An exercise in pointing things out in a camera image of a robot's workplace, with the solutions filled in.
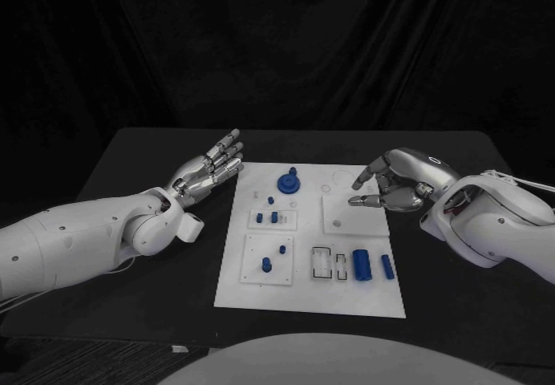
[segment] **white robotic arm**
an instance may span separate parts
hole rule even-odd
[[[166,188],[58,206],[0,229],[0,301],[87,281],[176,236],[196,240],[203,222],[185,209],[242,171],[238,135],[179,168]]]
[[[460,179],[440,160],[408,148],[372,162],[353,189],[373,176],[384,194],[353,197],[350,205],[409,212],[430,198],[435,203],[421,218],[421,228],[466,260],[493,267],[510,258],[555,284],[555,214],[546,202],[518,187],[516,178],[487,171]]]

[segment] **small blue piece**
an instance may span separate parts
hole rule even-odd
[[[265,273],[270,273],[271,272],[271,261],[270,261],[270,258],[268,257],[264,257],[262,258],[262,271]]]
[[[388,279],[395,279],[394,268],[391,267],[391,261],[389,261],[389,255],[388,254],[382,255],[382,263],[384,263],[385,277]]]
[[[284,194],[294,194],[301,188],[301,181],[297,178],[297,169],[291,167],[290,173],[280,176],[277,188]]]
[[[355,278],[358,281],[372,280],[371,257],[368,250],[353,251]]]

